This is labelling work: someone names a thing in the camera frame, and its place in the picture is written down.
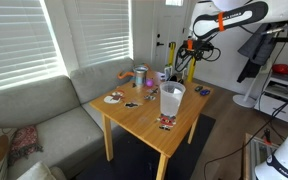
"window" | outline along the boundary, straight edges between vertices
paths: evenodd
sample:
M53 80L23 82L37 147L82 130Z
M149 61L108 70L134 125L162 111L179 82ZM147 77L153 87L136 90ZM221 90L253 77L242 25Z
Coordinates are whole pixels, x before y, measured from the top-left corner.
M63 74L39 0L0 0L0 89Z
M63 0L79 66L132 58L130 0Z
M183 6L183 0L166 0L165 5Z

